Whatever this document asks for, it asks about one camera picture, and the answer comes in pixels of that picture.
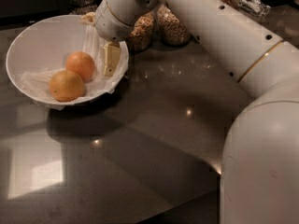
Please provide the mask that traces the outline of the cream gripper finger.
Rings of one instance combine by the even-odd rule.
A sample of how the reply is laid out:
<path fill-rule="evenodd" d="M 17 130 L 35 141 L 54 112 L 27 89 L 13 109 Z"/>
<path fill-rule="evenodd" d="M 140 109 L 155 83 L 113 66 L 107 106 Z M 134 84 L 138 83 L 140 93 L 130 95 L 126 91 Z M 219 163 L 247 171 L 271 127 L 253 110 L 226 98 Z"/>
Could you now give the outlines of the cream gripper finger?
<path fill-rule="evenodd" d="M 104 75 L 112 77 L 116 71 L 121 57 L 121 46 L 116 42 L 108 42 L 103 46 L 104 49 Z"/>
<path fill-rule="evenodd" d="M 80 22 L 84 25 L 95 25 L 95 13 L 94 12 L 88 12 L 85 15 L 82 15 L 80 17 Z"/>

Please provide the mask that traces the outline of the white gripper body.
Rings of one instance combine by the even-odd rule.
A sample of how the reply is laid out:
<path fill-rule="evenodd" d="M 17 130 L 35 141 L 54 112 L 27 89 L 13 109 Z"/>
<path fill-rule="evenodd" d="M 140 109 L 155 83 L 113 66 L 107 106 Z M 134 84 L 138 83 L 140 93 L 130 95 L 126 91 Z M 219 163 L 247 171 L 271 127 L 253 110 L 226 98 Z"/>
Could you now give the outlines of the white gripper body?
<path fill-rule="evenodd" d="M 110 10 L 107 0 L 103 0 L 95 11 L 95 30 L 107 41 L 122 42 L 133 31 L 134 27 L 126 25 Z"/>

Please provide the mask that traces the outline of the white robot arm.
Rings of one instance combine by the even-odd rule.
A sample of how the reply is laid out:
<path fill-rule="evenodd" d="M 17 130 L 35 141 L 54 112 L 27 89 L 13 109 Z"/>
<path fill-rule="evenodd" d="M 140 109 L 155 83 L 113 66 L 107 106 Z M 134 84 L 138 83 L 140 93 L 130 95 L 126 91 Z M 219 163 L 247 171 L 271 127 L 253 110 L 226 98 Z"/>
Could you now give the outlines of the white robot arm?
<path fill-rule="evenodd" d="M 103 0 L 96 31 L 122 41 L 160 3 L 255 99 L 225 141 L 221 224 L 299 224 L 299 50 L 220 0 Z"/>

